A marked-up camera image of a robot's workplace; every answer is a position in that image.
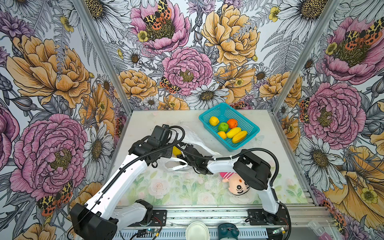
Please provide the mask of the yellow toy banana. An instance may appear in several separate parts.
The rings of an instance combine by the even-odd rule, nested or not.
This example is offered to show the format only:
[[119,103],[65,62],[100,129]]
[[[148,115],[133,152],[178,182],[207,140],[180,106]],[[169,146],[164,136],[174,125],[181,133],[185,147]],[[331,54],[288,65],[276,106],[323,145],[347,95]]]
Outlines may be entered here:
[[173,156],[178,157],[179,155],[182,155],[182,151],[179,150],[177,147],[173,147]]
[[241,131],[237,133],[233,138],[232,138],[232,143],[233,144],[238,144],[239,142],[243,141],[246,136],[248,135],[247,131]]

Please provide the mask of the yellow toy fruit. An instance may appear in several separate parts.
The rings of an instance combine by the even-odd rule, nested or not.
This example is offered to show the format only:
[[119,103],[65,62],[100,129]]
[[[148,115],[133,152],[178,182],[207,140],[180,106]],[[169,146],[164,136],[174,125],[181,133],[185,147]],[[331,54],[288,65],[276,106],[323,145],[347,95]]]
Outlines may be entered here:
[[218,132],[218,135],[223,139],[225,140],[227,138],[227,134],[224,132],[224,131],[220,131]]

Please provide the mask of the yellow toy lemon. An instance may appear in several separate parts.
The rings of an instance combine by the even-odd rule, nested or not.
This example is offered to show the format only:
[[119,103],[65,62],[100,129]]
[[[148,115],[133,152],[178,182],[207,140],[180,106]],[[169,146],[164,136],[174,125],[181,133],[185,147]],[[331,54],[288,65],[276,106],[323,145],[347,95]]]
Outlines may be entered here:
[[210,119],[209,119],[209,124],[213,127],[217,126],[218,124],[220,123],[220,120],[215,117],[215,116],[212,116]]

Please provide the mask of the green toy fruit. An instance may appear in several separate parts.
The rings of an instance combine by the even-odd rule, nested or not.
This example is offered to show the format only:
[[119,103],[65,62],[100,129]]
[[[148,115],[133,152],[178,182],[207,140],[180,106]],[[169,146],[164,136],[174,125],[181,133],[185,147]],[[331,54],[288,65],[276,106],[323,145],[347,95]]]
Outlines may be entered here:
[[229,130],[229,125],[225,122],[219,124],[218,131],[226,133]]

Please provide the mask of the yellow toy mango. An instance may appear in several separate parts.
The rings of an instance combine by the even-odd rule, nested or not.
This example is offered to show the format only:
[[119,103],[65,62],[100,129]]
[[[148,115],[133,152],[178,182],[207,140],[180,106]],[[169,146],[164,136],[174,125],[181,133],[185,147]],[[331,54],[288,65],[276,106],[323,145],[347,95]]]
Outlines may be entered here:
[[239,127],[232,128],[231,130],[229,130],[227,132],[227,138],[232,139],[235,135],[237,135],[241,131],[242,131],[242,129]]

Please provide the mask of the orange toy fruit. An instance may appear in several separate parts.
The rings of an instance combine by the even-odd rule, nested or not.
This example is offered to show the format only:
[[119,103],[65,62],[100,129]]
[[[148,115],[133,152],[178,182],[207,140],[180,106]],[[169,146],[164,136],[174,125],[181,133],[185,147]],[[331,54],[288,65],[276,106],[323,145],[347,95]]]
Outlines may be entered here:
[[238,121],[236,119],[229,119],[227,124],[230,129],[236,128],[238,126]]

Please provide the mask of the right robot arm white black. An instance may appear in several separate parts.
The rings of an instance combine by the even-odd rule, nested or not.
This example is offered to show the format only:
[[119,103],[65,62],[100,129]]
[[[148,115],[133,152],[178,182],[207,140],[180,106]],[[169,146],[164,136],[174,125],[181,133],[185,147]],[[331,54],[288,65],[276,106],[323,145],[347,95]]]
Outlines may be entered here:
[[[180,147],[178,149],[182,153],[177,155],[177,158],[193,167],[198,174],[235,173],[239,175],[250,188],[258,191],[263,209],[255,217],[267,225],[275,225],[278,222],[281,205],[273,183],[280,166],[277,157],[271,151],[263,148],[243,149],[234,156],[214,158],[204,157],[192,145],[187,145],[185,149]],[[271,173],[271,165],[254,152],[268,154],[275,162],[275,172]]]

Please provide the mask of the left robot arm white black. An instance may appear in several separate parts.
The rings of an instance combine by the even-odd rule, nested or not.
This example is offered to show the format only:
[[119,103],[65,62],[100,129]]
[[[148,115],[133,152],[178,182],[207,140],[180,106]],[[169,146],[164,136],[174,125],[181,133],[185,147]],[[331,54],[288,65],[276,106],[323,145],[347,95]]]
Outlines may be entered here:
[[152,134],[135,142],[125,160],[97,193],[85,204],[75,204],[70,211],[72,230],[84,240],[111,240],[115,234],[131,225],[152,223],[153,206],[137,200],[133,205],[116,211],[124,193],[147,167],[157,167],[157,160],[170,158],[172,148],[185,137],[176,126],[155,126]]

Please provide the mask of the plush doll pink hat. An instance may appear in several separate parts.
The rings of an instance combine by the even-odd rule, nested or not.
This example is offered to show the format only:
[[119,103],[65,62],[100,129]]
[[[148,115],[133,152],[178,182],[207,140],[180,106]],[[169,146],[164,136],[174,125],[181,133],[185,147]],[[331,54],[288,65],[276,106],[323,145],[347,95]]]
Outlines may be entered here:
[[250,186],[237,173],[220,173],[223,183],[229,184],[229,191],[235,196],[241,196],[250,190]]

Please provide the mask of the teal plastic basket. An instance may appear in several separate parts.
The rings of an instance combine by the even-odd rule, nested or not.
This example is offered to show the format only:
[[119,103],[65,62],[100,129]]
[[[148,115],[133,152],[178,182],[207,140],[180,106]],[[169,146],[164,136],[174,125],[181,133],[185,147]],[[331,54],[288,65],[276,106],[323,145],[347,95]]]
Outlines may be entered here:
[[260,132],[257,125],[226,103],[205,111],[199,120],[230,152],[239,149]]

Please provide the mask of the white round cup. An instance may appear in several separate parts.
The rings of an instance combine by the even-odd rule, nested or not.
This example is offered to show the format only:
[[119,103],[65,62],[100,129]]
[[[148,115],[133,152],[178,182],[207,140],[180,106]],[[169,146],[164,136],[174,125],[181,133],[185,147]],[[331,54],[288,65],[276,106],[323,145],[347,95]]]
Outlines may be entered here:
[[193,222],[186,229],[186,240],[210,240],[210,232],[202,222]]

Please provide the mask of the dark green round container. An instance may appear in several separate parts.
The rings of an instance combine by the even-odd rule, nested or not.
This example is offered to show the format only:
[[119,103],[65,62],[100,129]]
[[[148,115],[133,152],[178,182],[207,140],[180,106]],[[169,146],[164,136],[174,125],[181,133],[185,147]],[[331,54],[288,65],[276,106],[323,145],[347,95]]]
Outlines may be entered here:
[[218,240],[238,240],[240,231],[231,223],[224,223],[218,226]]

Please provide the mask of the pink clear plastic object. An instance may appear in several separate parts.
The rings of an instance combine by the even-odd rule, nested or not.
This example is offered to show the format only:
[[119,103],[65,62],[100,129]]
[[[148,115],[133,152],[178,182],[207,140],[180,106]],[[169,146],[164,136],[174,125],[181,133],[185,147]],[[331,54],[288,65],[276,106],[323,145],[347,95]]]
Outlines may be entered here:
[[322,227],[318,222],[310,221],[308,223],[308,226],[319,238],[319,240],[332,240],[332,237],[326,232],[325,228]]

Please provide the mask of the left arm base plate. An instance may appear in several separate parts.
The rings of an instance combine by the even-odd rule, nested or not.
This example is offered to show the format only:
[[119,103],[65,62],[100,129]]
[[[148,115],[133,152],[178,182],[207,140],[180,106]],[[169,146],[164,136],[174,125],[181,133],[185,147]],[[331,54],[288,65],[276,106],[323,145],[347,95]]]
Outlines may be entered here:
[[153,210],[153,215],[146,222],[143,220],[139,223],[131,224],[130,227],[165,227],[167,223],[167,210]]

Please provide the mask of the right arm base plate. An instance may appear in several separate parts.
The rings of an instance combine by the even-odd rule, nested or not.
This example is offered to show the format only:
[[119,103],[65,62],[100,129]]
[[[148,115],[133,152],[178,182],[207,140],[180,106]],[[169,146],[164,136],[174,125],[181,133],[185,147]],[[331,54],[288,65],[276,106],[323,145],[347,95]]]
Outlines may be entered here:
[[287,226],[290,222],[286,210],[282,208],[279,208],[276,214],[268,213],[263,209],[248,209],[247,213],[245,222],[251,226]]

